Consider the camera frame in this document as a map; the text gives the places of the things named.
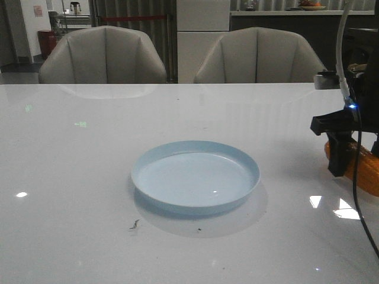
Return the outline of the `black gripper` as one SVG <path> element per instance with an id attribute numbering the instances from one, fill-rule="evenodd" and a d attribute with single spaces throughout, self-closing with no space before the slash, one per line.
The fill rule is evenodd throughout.
<path id="1" fill-rule="evenodd" d="M 343 35 L 343 70 L 358 105 L 362 130 L 378 133 L 378 29 L 348 28 Z M 326 133 L 328 169 L 343 176 L 352 160 L 352 132 L 357 130 L 352 111 L 343 110 L 312 118 L 315 135 Z"/>

